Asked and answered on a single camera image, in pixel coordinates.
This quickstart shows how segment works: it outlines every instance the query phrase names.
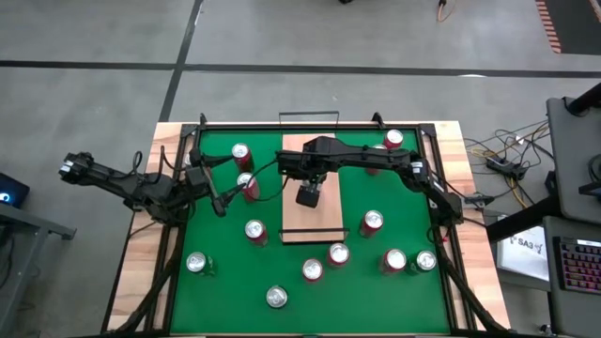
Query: silver can top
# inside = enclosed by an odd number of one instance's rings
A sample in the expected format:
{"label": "silver can top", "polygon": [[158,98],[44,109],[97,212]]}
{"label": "silver can top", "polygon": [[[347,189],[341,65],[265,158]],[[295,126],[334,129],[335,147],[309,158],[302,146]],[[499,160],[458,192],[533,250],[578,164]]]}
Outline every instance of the silver can top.
{"label": "silver can top", "polygon": [[279,286],[274,285],[267,290],[267,304],[275,309],[279,309],[288,302],[288,294]]}
{"label": "silver can top", "polygon": [[386,253],[386,263],[393,269],[402,269],[407,264],[407,258],[402,251],[391,249]]}
{"label": "silver can top", "polygon": [[251,180],[251,177],[253,177],[253,174],[251,174],[251,173],[240,174],[240,176],[238,176],[238,184],[245,184],[244,188],[248,188],[248,187],[252,186],[254,183],[254,178],[253,178],[253,182],[251,182],[249,184],[249,180]]}
{"label": "silver can top", "polygon": [[251,220],[246,223],[244,226],[244,232],[246,232],[246,236],[249,238],[259,238],[259,236],[263,235],[263,223],[257,220]]}
{"label": "silver can top", "polygon": [[207,258],[204,253],[190,253],[188,259],[186,259],[186,267],[191,272],[200,272],[206,264]]}
{"label": "silver can top", "polygon": [[389,130],[386,133],[386,138],[388,139],[388,141],[394,144],[400,144],[403,142],[403,133],[398,130]]}
{"label": "silver can top", "polygon": [[302,274],[310,280],[316,280],[321,277],[323,273],[323,267],[321,263],[314,258],[307,259],[302,265]]}
{"label": "silver can top", "polygon": [[369,210],[365,213],[365,223],[373,229],[378,229],[384,224],[384,216],[379,211]]}
{"label": "silver can top", "polygon": [[422,270],[429,271],[436,266],[436,257],[429,251],[422,251],[417,254],[417,266]]}
{"label": "silver can top", "polygon": [[244,156],[246,156],[247,154],[248,154],[248,146],[246,146],[245,144],[235,144],[232,147],[232,155],[234,155],[234,157],[237,159],[241,159]]}
{"label": "silver can top", "polygon": [[333,243],[330,246],[330,258],[336,263],[345,263],[350,256],[348,247],[343,243]]}

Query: gray floor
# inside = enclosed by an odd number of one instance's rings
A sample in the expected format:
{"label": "gray floor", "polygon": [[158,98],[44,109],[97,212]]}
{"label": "gray floor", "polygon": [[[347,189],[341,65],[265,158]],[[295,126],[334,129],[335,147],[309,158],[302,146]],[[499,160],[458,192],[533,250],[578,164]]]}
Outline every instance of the gray floor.
{"label": "gray floor", "polygon": [[[554,54],[534,1],[460,0],[447,23],[436,1],[206,0],[189,63],[524,70],[600,70],[601,57]],[[192,0],[0,0],[0,59],[176,61]],[[99,331],[131,213],[93,188],[62,183],[69,151],[127,170],[149,150],[171,71],[0,69],[0,171],[33,187],[25,208],[79,229],[49,240],[18,332],[42,337]],[[185,72],[171,121],[276,120],[282,111],[338,110],[344,120],[453,119],[465,136],[492,135],[545,118],[549,97],[578,95],[596,80]],[[550,149],[545,140],[542,146]],[[530,155],[529,160],[536,161]],[[523,182],[543,198],[543,156]],[[474,172],[484,170],[474,167]],[[476,176],[479,191],[502,180]],[[491,209],[519,205],[505,196]],[[545,294],[504,284],[512,327],[548,321]]]}

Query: green mat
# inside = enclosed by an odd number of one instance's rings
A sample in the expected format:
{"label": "green mat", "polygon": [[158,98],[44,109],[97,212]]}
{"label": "green mat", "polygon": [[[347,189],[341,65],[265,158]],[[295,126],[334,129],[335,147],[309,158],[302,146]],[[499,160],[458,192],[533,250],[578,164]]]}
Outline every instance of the green mat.
{"label": "green mat", "polygon": [[[415,132],[404,134],[403,148],[417,149]],[[348,145],[382,141],[379,131],[338,131],[336,136]],[[258,168],[273,160],[274,151],[282,146],[282,134],[209,131],[203,133],[201,150],[209,155],[228,154],[237,142],[251,148]],[[448,333],[438,268],[417,276],[403,272],[382,276],[378,270],[379,258],[390,248],[407,255],[434,252],[425,236],[429,227],[425,197],[410,192],[391,172],[372,177],[362,168],[342,168],[339,174],[351,257],[342,269],[326,268],[315,284],[303,280],[302,263],[316,257],[327,267],[329,245],[283,245],[278,234],[281,197],[247,204],[237,196],[224,218],[215,216],[208,199],[199,201],[185,235],[172,333]],[[233,162],[213,170],[218,191],[236,185],[237,176]],[[282,178],[276,165],[262,172],[258,182],[262,197],[277,192]],[[359,236],[358,226],[369,209],[379,210],[385,224],[374,237],[365,239]],[[261,220],[268,228],[270,241],[265,248],[255,247],[244,235],[244,224],[251,219]],[[186,269],[186,257],[196,251],[213,257],[215,277]],[[271,309],[265,299],[275,284],[288,293],[287,305],[279,310]]]}

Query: table leg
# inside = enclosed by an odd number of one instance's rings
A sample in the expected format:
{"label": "table leg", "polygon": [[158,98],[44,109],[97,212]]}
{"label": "table leg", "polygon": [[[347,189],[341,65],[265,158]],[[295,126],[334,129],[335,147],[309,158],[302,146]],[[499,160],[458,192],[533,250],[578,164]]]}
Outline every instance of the table leg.
{"label": "table leg", "polygon": [[562,216],[558,195],[549,196],[531,207],[487,226],[488,241],[494,243],[528,230],[541,223],[545,216]]}

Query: metal bracket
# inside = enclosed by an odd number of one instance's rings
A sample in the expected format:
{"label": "metal bracket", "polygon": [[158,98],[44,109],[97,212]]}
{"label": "metal bracket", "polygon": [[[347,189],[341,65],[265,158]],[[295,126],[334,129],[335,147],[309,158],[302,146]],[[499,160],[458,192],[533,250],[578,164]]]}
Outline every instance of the metal bracket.
{"label": "metal bracket", "polygon": [[382,119],[382,115],[380,115],[378,112],[374,113],[374,115],[372,116],[372,121],[378,123],[378,128],[380,130],[386,129],[386,124],[384,124],[384,120]]}
{"label": "metal bracket", "polygon": [[487,196],[479,192],[466,195],[465,198],[461,198],[461,204],[463,208],[475,208],[478,211],[484,210],[484,208],[495,200],[493,196]]}
{"label": "metal bracket", "polygon": [[430,137],[436,137],[436,125],[434,123],[421,123],[420,130]]}
{"label": "metal bracket", "polygon": [[198,129],[198,125],[196,125],[196,124],[182,125],[179,137],[188,137],[190,135],[194,135],[196,133],[197,129]]}
{"label": "metal bracket", "polygon": [[207,117],[205,116],[205,113],[200,113],[199,130],[205,131],[206,129],[207,129]]}

